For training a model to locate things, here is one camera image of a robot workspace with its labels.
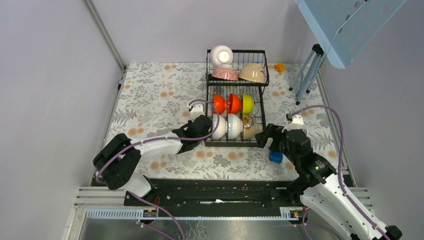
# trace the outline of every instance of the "orange bowl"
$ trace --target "orange bowl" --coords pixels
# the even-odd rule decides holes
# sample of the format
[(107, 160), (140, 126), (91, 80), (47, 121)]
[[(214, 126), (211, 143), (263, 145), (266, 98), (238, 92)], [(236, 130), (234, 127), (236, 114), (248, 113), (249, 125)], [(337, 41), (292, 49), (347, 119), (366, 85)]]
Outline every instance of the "orange bowl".
[(242, 109), (242, 101), (240, 101), (240, 98), (235, 95), (234, 93), (231, 93), (228, 97), (227, 105), (226, 105), (226, 113), (227, 114), (236, 114), (240, 112)]
[(213, 105), (218, 110), (218, 113), (222, 114), (226, 109), (227, 103), (225, 102), (225, 99), (221, 95), (215, 93), (213, 95)]

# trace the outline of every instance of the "bowl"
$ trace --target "bowl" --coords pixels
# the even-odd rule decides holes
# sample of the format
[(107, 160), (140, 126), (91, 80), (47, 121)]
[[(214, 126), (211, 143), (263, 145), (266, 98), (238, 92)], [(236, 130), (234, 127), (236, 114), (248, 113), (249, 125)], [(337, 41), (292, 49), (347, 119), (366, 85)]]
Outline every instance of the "bowl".
[(228, 114), (228, 139), (235, 139), (243, 132), (243, 124), (240, 118), (232, 113)]
[(253, 98), (250, 95), (243, 94), (241, 95), (242, 107), (241, 113), (244, 115), (249, 115), (253, 111), (254, 102)]
[(222, 138), (228, 131), (227, 121), (225, 120), (223, 116), (218, 114), (214, 114), (212, 116), (212, 122), (213, 122), (212, 130), (217, 127), (218, 117), (219, 117), (218, 128), (216, 129), (214, 133), (212, 133), (212, 139), (214, 140)]
[(209, 53), (210, 63), (214, 67), (218, 67), (221, 64), (233, 64), (233, 51), (227, 46), (219, 45), (212, 48)]
[(242, 101), (240, 101), (240, 98), (237, 95), (231, 93), (228, 97), (228, 101), (226, 102), (226, 113), (236, 114), (240, 112), (241, 109)]
[(265, 83), (265, 69), (260, 64), (249, 62), (241, 68), (238, 77), (243, 80), (263, 84)]
[(213, 105), (215, 106), (216, 110), (218, 110), (219, 114), (222, 114), (227, 107), (227, 103), (225, 102), (225, 99), (223, 98), (223, 96), (216, 93), (213, 95)]
[(232, 65), (228, 64), (222, 64), (221, 66), (215, 67), (212, 72), (212, 77), (232, 81), (239, 80), (239, 74), (237, 71), (233, 68)]
[(243, 121), (243, 140), (251, 139), (258, 131), (258, 123), (248, 115), (242, 115)]

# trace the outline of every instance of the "patterned pink bowl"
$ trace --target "patterned pink bowl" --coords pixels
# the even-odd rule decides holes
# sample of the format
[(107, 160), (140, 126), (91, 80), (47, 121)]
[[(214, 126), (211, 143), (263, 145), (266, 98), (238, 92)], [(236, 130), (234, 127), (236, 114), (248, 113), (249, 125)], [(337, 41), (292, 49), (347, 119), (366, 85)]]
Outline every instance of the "patterned pink bowl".
[(224, 80), (239, 80), (237, 71), (232, 67), (217, 66), (212, 72), (212, 77)]

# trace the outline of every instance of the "white wall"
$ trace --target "white wall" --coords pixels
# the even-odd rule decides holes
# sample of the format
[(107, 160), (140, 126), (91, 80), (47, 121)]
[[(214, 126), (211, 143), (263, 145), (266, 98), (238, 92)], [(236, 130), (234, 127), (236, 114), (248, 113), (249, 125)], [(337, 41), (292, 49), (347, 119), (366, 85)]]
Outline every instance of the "white wall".
[(120, 70), (81, 0), (0, 3), (0, 239), (58, 240)]
[(406, 240), (424, 235), (423, 8), (407, 1), (347, 69), (321, 68), (356, 179)]
[(205, 62), (206, 49), (261, 49), (301, 63), (317, 43), (294, 0), (94, 0), (129, 62)]

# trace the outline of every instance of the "floral tablecloth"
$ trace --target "floral tablecloth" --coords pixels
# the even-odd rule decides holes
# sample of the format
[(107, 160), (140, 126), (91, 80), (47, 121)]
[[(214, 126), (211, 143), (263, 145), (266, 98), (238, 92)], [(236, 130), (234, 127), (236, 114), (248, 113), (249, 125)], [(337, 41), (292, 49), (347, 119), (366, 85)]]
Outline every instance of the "floral tablecloth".
[[(288, 89), (301, 67), (302, 64), (286, 64), (286, 71), (279, 74), (269, 65), (269, 86), (263, 93), (267, 123), (283, 126), (287, 124), (286, 113), (323, 103), (315, 83), (300, 105), (295, 105), (297, 89)], [(190, 119), (188, 102), (206, 98), (205, 72), (205, 63), (131, 63), (107, 142), (119, 133), (143, 139), (166, 134), (186, 124)], [(336, 166), (337, 154), (326, 112), (315, 108), (301, 115), (315, 151)], [(206, 147), (202, 143), (189, 152), (140, 161), (136, 171), (151, 178), (274, 181), (297, 178), (287, 158), (277, 164), (268, 160), (269, 154), (267, 148)]]

